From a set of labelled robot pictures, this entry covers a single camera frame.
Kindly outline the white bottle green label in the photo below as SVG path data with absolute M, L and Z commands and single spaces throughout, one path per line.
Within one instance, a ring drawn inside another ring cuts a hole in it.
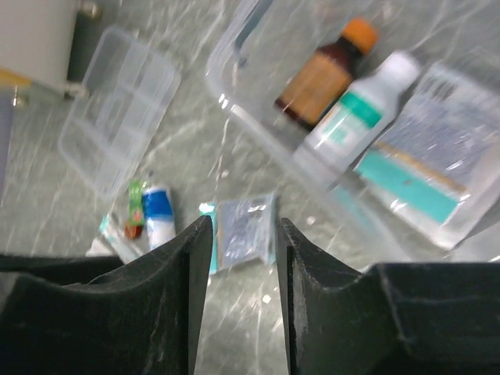
M 400 101 L 422 67 L 408 52 L 392 52 L 367 77 L 355 80 L 294 153 L 315 177 L 337 175 L 364 152 L 398 115 Z

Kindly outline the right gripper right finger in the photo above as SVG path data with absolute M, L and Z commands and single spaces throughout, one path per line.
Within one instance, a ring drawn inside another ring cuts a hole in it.
M 281 220 L 291 374 L 496 374 L 496 263 L 382 262 L 359 272 Z

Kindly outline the brown bottle orange cap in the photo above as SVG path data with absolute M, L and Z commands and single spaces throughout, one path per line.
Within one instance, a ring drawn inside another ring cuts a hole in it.
M 378 38 L 369 21 L 349 21 L 336 41 L 314 51 L 274 105 L 305 129 L 313 129 L 353 82 L 357 66 Z

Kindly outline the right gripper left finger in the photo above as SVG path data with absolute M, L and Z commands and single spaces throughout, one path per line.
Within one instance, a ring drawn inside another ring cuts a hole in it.
M 1 257 L 4 374 L 192 374 L 213 225 L 202 216 L 129 263 Z

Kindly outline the teal header swab packet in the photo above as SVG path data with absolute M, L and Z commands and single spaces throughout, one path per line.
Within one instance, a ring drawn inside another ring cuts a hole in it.
M 269 265 L 275 263 L 276 193 L 203 202 L 198 210 L 212 220 L 211 275 L 257 259 Z
M 374 195 L 443 249 L 499 198 L 499 95 L 439 62 L 355 166 Z

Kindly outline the clear plastic medicine box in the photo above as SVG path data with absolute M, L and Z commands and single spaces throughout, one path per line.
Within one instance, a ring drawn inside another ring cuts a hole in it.
M 499 260 L 498 2 L 242 1 L 206 76 L 357 248 Z

